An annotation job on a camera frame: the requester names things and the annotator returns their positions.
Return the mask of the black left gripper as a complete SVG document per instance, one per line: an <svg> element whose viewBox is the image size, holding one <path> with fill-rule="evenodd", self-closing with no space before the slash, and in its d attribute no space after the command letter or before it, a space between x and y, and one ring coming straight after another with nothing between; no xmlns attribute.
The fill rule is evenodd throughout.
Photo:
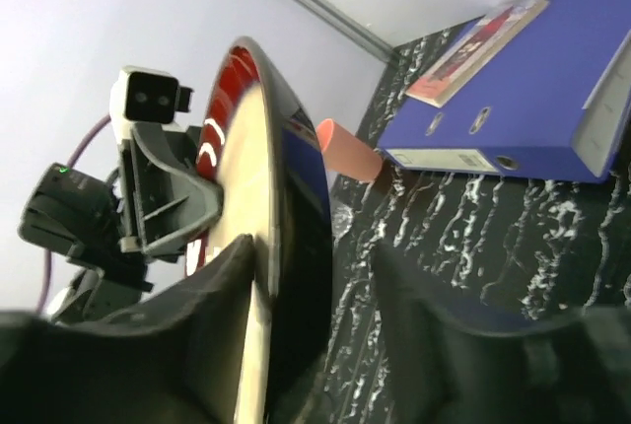
<svg viewBox="0 0 631 424"><path fill-rule="evenodd" d="M197 173L195 158L188 132L158 123L133 125L131 138L119 147L123 251L175 256L219 220L223 188Z"/></svg>

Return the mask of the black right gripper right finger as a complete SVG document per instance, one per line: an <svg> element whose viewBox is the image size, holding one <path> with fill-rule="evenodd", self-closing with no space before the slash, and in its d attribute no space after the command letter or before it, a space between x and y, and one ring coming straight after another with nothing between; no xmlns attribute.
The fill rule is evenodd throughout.
<svg viewBox="0 0 631 424"><path fill-rule="evenodd" d="M627 308L509 331L509 318L413 277L393 247L376 247L372 267L398 422L629 422Z"/></svg>

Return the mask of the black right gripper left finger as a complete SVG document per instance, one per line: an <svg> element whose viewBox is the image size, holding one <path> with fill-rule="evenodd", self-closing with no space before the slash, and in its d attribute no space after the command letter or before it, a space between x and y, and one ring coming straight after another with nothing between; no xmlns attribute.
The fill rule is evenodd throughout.
<svg viewBox="0 0 631 424"><path fill-rule="evenodd" d="M254 272L250 236L151 299L55 325L1 316L5 423L229 423Z"/></svg>

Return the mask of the red and black plate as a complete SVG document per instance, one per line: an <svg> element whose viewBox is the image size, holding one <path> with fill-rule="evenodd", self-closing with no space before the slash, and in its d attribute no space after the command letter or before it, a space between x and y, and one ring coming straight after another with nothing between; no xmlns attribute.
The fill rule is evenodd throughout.
<svg viewBox="0 0 631 424"><path fill-rule="evenodd" d="M215 423L262 423L324 352L332 307L329 195L315 129L262 48L237 39L201 128L198 174L224 191L223 213L189 246L202 271L236 237L255 259L213 298L192 381Z"/></svg>

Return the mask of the pink plastic cup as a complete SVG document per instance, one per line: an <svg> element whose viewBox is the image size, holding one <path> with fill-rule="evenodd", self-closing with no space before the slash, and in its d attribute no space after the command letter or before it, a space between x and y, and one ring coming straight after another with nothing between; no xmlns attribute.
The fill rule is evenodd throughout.
<svg viewBox="0 0 631 424"><path fill-rule="evenodd" d="M316 136L329 171L359 182L371 182L380 174L383 158L335 120L323 120Z"/></svg>

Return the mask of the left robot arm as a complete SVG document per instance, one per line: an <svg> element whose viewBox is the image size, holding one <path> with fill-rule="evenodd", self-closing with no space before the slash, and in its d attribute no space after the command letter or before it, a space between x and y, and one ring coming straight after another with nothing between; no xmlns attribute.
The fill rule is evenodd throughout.
<svg viewBox="0 0 631 424"><path fill-rule="evenodd" d="M82 267L51 317L104 318L153 289L153 260L175 262L221 216L223 191L195 169L198 126L139 122L119 149L112 181L53 164L28 201L21 238Z"/></svg>

